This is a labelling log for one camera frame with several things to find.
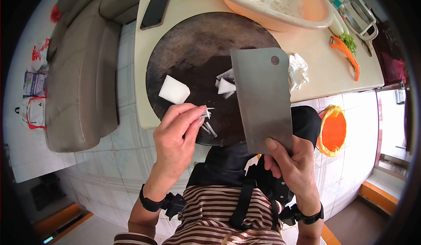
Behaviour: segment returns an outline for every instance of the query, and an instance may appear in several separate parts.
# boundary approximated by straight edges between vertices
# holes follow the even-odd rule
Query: wrist strap
[[[309,217],[304,216],[303,213],[301,213],[301,211],[298,210],[297,204],[294,204],[294,206],[297,209],[297,211],[299,212],[296,220],[297,221],[302,220],[303,223],[306,224],[306,225],[311,225],[311,224],[315,223],[319,218],[321,218],[321,219],[325,218],[324,211],[323,211],[323,205],[322,205],[321,202],[320,202],[320,211],[317,214],[314,214],[313,216],[309,216]]]
[[[304,224],[310,225],[315,223],[319,218],[324,219],[323,205],[320,203],[320,212],[313,216],[304,216],[303,213],[298,209],[297,204],[294,204],[291,208],[284,207],[279,214],[279,218],[282,222],[289,226],[295,225],[296,221],[302,220]]]
[[[145,184],[142,185],[142,189],[140,190],[139,199],[143,205],[143,208],[147,211],[157,212],[162,208],[163,210],[167,210],[165,215],[168,216],[171,220],[171,218],[177,215],[186,205],[186,201],[182,195],[177,194],[174,196],[172,193],[168,193],[165,198],[159,202],[152,201],[149,198],[143,196],[144,185]]]
[[[143,207],[147,211],[157,212],[162,207],[162,204],[164,203],[165,198],[163,200],[159,201],[159,202],[155,202],[155,201],[150,200],[147,197],[144,197],[143,196],[143,186],[144,185],[145,184],[142,185],[142,189],[140,190],[140,193],[139,193],[140,202],[142,202]]]

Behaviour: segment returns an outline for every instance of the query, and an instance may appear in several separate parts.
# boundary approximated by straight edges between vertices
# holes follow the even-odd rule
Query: gray sofa
[[[54,152],[95,147],[118,125],[115,71],[123,24],[139,0],[59,0],[47,61],[45,126]]]

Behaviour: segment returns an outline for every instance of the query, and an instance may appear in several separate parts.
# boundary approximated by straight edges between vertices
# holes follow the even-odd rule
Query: black phone
[[[169,2],[170,0],[150,0],[140,24],[140,30],[161,26]]]

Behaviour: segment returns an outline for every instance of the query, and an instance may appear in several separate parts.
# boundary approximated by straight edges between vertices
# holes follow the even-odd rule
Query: cleaver
[[[251,154],[270,154],[266,138],[280,142],[292,156],[288,55],[280,48],[232,50],[239,110]]]

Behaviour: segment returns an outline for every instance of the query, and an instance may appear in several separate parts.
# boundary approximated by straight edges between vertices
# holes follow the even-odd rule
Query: round cutting board
[[[155,114],[162,120],[172,105],[158,96],[168,74],[189,87],[186,102],[215,108],[206,121],[218,136],[200,128],[197,143],[227,146],[244,142],[237,94],[228,99],[218,94],[216,76],[232,68],[231,50],[272,47],[280,48],[266,29],[234,13],[203,13],[181,21],[157,43],[146,69],[146,92]]]

